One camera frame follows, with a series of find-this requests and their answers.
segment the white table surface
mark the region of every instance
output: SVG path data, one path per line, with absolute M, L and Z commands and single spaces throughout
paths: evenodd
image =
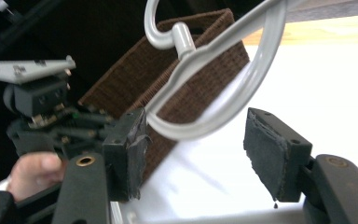
M 247 47 L 254 55 L 256 47 Z M 313 144 L 358 166 L 358 45 L 281 46 L 250 107 L 271 112 Z M 202 139 L 178 144 L 121 205 L 132 223 L 305 223 L 302 202 L 278 203 L 243 150 L 247 107 Z

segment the brown woven basket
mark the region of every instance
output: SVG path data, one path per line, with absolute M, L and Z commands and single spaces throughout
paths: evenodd
M 186 23 L 196 47 L 199 47 L 226 30 L 234 19 L 229 9 L 223 9 L 162 21 L 158 29 L 168 31 L 178 21 Z M 158 115 L 175 123 L 194 121 L 248 62 L 243 44 L 238 43 L 193 76 Z M 175 49 L 155 49 L 144 36 L 113 64 L 79 103 L 104 109 L 114 118 L 119 118 L 127 111 L 146 106 L 167 82 L 178 63 Z M 144 180 L 150 177 L 176 144 L 151 128 L 149 135 L 153 143 L 146 152 Z

